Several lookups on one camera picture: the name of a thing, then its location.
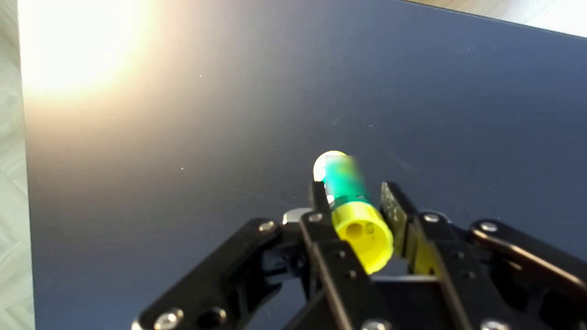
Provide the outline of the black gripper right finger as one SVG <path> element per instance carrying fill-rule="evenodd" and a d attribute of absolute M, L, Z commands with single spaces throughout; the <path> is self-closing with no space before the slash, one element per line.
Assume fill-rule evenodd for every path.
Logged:
<path fill-rule="evenodd" d="M 395 235 L 395 253 L 406 257 L 410 224 L 419 215 L 419 209 L 397 182 L 384 182 L 380 189 L 380 211 Z"/>

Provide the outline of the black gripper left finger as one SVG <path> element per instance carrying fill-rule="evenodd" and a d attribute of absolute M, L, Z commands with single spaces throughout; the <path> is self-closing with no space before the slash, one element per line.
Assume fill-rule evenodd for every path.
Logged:
<path fill-rule="evenodd" d="M 329 226 L 333 220 L 333 211 L 327 200 L 327 191 L 324 182 L 314 182 L 311 185 L 311 204 L 313 204 L 313 211 L 309 215 L 309 222 L 313 226 Z"/>

